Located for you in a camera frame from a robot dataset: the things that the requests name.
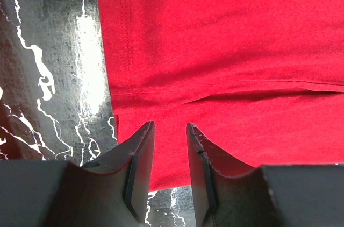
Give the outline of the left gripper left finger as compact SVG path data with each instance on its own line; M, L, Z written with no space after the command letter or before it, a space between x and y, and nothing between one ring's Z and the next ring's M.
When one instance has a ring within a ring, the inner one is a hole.
M95 223L144 223L155 140L154 122L82 167L88 178Z

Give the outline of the dark red t shirt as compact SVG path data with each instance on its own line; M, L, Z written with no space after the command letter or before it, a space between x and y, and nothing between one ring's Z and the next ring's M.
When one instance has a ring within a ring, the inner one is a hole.
M343 0L98 0L118 138L155 123L150 190L190 184L186 125L252 166L343 162Z

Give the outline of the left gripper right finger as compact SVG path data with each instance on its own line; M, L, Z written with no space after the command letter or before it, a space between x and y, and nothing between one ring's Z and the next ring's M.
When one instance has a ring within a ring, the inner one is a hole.
M188 158L198 226L258 226L259 169L215 145L187 124Z

